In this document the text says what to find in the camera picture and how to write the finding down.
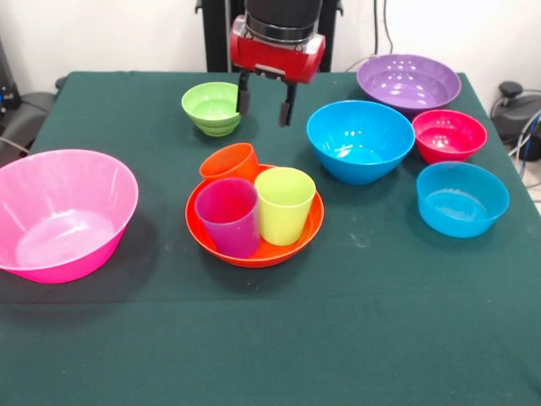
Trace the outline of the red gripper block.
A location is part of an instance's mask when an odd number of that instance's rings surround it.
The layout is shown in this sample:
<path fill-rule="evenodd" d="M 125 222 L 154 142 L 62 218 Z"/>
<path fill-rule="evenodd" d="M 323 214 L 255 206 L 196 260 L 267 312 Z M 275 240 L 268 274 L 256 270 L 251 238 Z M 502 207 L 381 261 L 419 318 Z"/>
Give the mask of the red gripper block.
<path fill-rule="evenodd" d="M 249 111 L 250 72 L 262 71 L 281 76 L 287 85 L 287 95 L 281 104 L 278 123 L 281 127 L 291 124 L 297 84 L 308 84 L 318 72 L 325 53 L 325 37 L 315 35 L 300 48 L 282 47 L 231 33 L 231 59 L 241 68 L 238 78 L 237 112 L 246 116 Z"/>

